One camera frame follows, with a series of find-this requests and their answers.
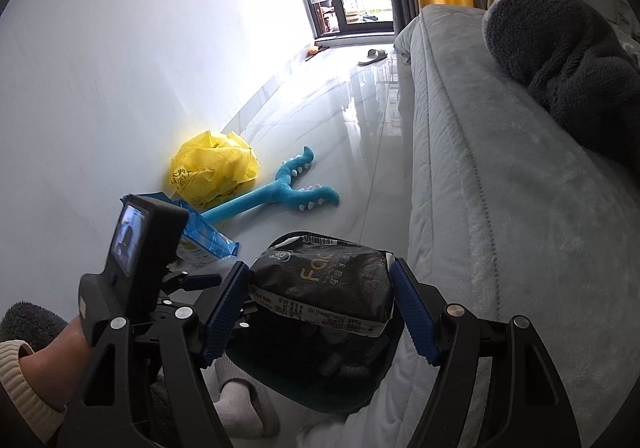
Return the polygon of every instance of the blue plush toy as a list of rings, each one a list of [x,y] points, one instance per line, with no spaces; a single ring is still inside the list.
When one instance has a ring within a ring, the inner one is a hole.
[[[340,196],[328,186],[316,184],[315,187],[309,186],[306,190],[304,188],[294,190],[291,187],[292,178],[308,169],[313,160],[313,151],[305,146],[302,155],[282,162],[282,166],[276,172],[276,179],[271,184],[205,211],[202,217],[207,222],[215,224],[266,203],[283,203],[289,208],[300,211],[307,208],[313,209],[316,204],[322,205],[325,201],[337,206],[340,203]]]

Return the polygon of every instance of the ridged blue pad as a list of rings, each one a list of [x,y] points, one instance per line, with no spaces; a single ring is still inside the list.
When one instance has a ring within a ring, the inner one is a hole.
[[[213,361],[222,356],[225,351],[231,332],[240,316],[240,309],[249,293],[248,275],[247,266],[235,274],[229,274],[234,278],[229,281],[206,325],[207,339],[200,353],[200,366],[203,368],[210,367]]]
[[[402,264],[397,260],[393,262],[389,274],[394,286],[396,304],[414,341],[415,350],[433,365],[440,357],[440,349],[436,345],[435,323],[414,284],[404,272]]]

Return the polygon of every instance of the blue package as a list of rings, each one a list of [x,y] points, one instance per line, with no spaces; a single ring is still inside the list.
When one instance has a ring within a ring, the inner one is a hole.
[[[126,195],[121,199],[123,204],[127,203],[129,196]],[[172,201],[162,192],[143,193],[141,196],[152,197],[189,211],[189,219],[184,226],[180,244],[178,244],[178,249],[175,252],[179,258],[195,265],[206,265],[226,256],[238,255],[240,243],[231,241],[222,235],[184,200]]]

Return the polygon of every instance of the bed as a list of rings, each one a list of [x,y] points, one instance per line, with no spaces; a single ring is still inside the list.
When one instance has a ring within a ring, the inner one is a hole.
[[[530,318],[590,446],[640,374],[640,193],[498,69],[483,14],[427,6],[396,39],[411,69],[401,110],[413,107],[407,260],[478,317]],[[460,446],[475,443],[489,368],[479,365]],[[299,445],[405,447],[435,376],[405,330],[370,404],[307,427]]]

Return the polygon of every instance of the silver screw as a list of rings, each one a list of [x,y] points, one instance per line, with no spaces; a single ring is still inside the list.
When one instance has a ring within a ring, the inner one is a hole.
[[[516,316],[513,319],[513,324],[520,329],[526,329],[529,327],[529,320],[527,320],[524,316]]]
[[[127,320],[122,316],[118,316],[117,318],[114,318],[113,320],[111,320],[111,328],[115,329],[116,331],[118,329],[122,329],[126,324],[127,324]]]
[[[465,308],[462,305],[450,305],[447,307],[447,313],[456,318],[460,318],[465,313]]]
[[[191,307],[180,307],[175,310],[175,317],[178,320],[186,320],[189,316],[193,314],[193,309]]]

